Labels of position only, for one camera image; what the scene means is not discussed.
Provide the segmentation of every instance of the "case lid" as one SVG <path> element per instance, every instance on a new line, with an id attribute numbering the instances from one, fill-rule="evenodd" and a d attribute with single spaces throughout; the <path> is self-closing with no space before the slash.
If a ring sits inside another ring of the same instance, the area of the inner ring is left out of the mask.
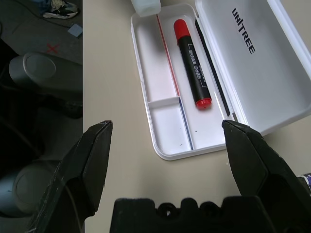
<path id="1" fill-rule="evenodd" d="M 293 49 L 282 29 L 290 20 L 277 19 L 265 0 L 197 0 L 196 8 L 239 122 L 267 134 L 310 114 L 311 80 L 304 69 L 311 67 L 310 53 L 290 40 Z"/>

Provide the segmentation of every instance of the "sneaker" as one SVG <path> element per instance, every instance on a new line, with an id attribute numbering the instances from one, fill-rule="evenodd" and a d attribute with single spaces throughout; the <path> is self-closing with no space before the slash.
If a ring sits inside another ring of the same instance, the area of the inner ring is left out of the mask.
<path id="1" fill-rule="evenodd" d="M 78 14 L 78 7 L 63 0 L 52 0 L 51 8 L 43 14 L 44 18 L 68 19 Z"/>

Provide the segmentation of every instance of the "floor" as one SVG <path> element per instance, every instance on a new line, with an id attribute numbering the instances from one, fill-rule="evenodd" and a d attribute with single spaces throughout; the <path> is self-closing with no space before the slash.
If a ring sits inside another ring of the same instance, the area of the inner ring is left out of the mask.
<path id="1" fill-rule="evenodd" d="M 43 20 L 30 0 L 0 0 L 1 38 L 18 54 L 38 51 L 82 64 L 83 38 L 68 33 L 74 24 L 82 27 L 82 0 L 70 2 L 79 6 L 76 17 Z"/>
<path id="2" fill-rule="evenodd" d="M 67 32 L 74 24 L 82 27 L 82 11 L 69 20 L 47 19 L 59 24 L 55 25 L 30 13 L 31 11 L 39 16 L 36 6 L 31 1 L 19 0 L 24 6 L 16 1 L 0 0 L 1 38 L 16 53 L 38 51 L 82 64 L 83 38 L 77 38 Z M 70 2 L 82 9 L 82 0 Z M 83 133 L 82 118 L 70 119 L 52 110 L 40 109 L 38 124 L 45 143 L 45 154 L 41 160 L 62 159 Z M 28 221 L 28 218 L 0 218 L 0 232 L 23 233 Z"/>

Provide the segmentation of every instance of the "unitree logo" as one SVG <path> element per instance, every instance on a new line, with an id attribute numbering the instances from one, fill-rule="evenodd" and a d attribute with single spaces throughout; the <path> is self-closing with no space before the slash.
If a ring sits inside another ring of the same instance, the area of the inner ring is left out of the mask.
<path id="1" fill-rule="evenodd" d="M 232 11 L 233 17 L 235 18 L 237 25 L 239 26 L 239 32 L 242 34 L 244 41 L 248 47 L 248 50 L 251 54 L 253 54 L 254 52 L 256 52 L 255 47 L 251 41 L 251 39 L 249 38 L 249 35 L 246 31 L 246 28 L 243 24 L 244 19 L 240 18 L 238 11 L 236 8 L 234 8 L 234 10 Z"/>

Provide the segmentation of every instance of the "white plastic case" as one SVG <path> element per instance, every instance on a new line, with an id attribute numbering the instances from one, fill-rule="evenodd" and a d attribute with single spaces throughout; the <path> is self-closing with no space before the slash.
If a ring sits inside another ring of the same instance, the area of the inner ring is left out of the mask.
<path id="1" fill-rule="evenodd" d="M 157 16 L 132 16 L 150 132 L 161 158 L 175 160 L 225 149 L 221 126 L 224 119 L 237 120 L 265 135 L 310 114 L 310 53 L 295 28 L 287 27 L 291 21 L 286 12 L 274 14 L 279 8 L 272 10 L 270 5 L 275 1 L 231 0 L 224 4 L 219 0 L 197 0 L 199 17 L 188 4 L 162 7 L 158 19 L 166 46 Z M 212 107 L 205 111 L 198 110 L 193 101 L 173 29 L 178 19 L 187 23 L 211 93 Z"/>

